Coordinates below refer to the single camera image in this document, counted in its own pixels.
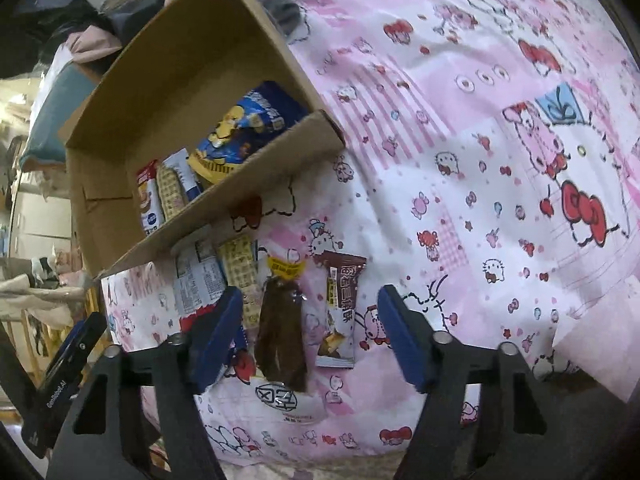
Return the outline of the brown chocolate bar packet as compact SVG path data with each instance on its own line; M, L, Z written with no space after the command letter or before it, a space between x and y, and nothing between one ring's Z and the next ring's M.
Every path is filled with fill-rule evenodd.
M354 331L358 280L367 259L328 252L320 256L326 268L326 329L318 347L316 365L322 368L353 368Z

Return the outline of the white red wafer packet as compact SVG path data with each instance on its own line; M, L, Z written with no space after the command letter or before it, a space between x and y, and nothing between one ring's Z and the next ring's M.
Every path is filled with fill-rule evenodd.
M203 226L171 247L172 286L180 328L215 307L227 287L210 226Z

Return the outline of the dark dried meat packet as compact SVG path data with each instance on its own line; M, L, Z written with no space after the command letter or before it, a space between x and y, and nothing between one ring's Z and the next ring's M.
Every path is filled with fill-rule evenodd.
M280 382L295 392L305 392L303 303L306 298L298 282L305 263L289 263L273 256L268 256L266 261L269 275L262 289L255 361L270 382Z

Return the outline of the yellow cracker packet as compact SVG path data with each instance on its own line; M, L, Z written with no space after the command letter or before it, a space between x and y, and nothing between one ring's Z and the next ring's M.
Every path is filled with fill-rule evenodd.
M253 241L247 235L233 237L218 247L218 256L228 285L242 292L244 327L257 330L262 310L262 289L258 285Z

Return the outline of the blue yellow chip bag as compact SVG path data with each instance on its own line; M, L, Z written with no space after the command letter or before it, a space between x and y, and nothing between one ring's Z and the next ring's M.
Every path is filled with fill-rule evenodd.
M307 115L280 84L264 81L222 116L189 154L188 164L200 178L217 184Z

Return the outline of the white paper sheet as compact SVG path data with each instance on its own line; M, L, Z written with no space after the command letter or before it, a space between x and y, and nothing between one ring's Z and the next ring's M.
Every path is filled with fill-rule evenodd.
M552 348L627 403L639 382L638 278L617 284L578 320L561 320Z

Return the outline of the red white biscuit packet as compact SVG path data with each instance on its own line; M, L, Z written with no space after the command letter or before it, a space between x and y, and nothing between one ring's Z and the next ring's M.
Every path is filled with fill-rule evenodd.
M140 218L145 235L152 234L165 222L156 172L157 161L152 160L137 173Z

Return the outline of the cracker packet in box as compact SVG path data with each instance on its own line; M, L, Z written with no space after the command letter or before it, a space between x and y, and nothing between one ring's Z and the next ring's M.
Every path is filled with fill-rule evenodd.
M188 203L182 184L175 170L159 162L156 166L156 185L164 218L169 221L177 217Z

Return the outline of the white blue snack packet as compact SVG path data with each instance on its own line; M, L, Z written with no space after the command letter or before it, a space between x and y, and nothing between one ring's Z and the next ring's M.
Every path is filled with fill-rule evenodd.
M174 170L178 176L182 190L189 202L195 200L202 194L202 187L198 183L198 178L188 162L189 153L182 148L174 154L168 155L163 160L163 165Z

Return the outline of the teal cushion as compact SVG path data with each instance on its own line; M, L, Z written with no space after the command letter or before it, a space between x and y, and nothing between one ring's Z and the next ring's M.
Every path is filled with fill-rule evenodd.
M50 66L32 104L29 135L20 157L22 171L65 167L65 145L60 131L100 79L101 75L92 68L74 62Z

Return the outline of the pink cartoon print bedsheet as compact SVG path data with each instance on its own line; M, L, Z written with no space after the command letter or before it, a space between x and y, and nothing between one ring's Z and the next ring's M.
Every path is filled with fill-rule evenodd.
M303 340L326 332L325 252L366 259L355 365L311 367L305 394L244 361L195 401L238 466L403 450L423 399L404 381L375 296L468 344L510 340L540 377L573 364L560 323L610 300L639 260L639 73L598 0L292 0L288 45L344 151L218 219L259 272L302 269Z

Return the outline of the pink clothing pile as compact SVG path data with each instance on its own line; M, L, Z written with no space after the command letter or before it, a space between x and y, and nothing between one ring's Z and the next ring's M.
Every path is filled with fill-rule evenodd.
M122 50L122 43L110 32L90 25L83 32L72 32L65 41L72 60L77 64L87 64Z

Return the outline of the brown cardboard box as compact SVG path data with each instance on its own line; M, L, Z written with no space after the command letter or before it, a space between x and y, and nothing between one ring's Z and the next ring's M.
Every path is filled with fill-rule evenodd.
M175 219L145 234L136 174L194 148L222 115L273 80L307 116ZM280 32L257 0L175 0L134 37L61 130L84 263L103 278L140 266L281 179L343 148Z

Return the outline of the dark grey cloth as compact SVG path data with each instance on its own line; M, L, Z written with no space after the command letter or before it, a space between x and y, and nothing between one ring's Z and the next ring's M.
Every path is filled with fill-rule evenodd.
M308 38L306 11L294 0L258 0L271 23L289 44Z

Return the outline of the wooden chair frame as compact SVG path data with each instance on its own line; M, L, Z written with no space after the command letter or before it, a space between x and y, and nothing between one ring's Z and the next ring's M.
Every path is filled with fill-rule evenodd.
M1 325L36 386L73 326L94 312L103 312L95 287L1 292Z

